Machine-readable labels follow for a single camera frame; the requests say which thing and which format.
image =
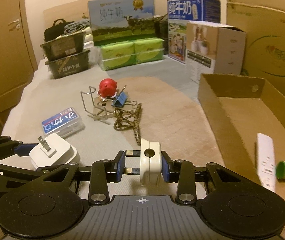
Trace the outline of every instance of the door handle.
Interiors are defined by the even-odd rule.
[[[20,23],[20,20],[19,20],[19,19],[17,19],[17,20],[15,20],[15,21],[12,21],[12,22],[11,22],[11,23],[9,23],[8,25],[11,25],[11,24],[13,24],[13,23],[18,24],[18,23]]]

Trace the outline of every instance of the bed headboard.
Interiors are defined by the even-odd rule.
[[[63,18],[67,22],[70,22],[89,17],[87,8],[88,1],[89,0],[79,0],[44,10],[45,28],[51,27],[53,22],[57,19]]]

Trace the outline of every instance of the open cardboard tray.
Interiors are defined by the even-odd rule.
[[[285,97],[267,80],[203,74],[198,99],[227,168],[260,184],[257,133],[273,138],[276,164],[285,161]],[[276,193],[285,200],[285,181],[276,182]]]

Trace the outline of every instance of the white remote control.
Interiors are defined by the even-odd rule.
[[[273,139],[257,134],[257,174],[262,186],[275,192],[276,172]]]

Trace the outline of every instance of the camouflage lanyard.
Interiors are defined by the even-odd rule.
[[[141,113],[141,103],[137,105],[137,108],[134,112],[128,114],[128,111],[124,111],[120,108],[115,108],[115,115],[117,120],[114,123],[114,129],[117,131],[123,131],[130,128],[133,128],[133,134],[135,136],[136,142],[138,145],[141,143],[140,136],[140,127],[139,127],[139,118]]]

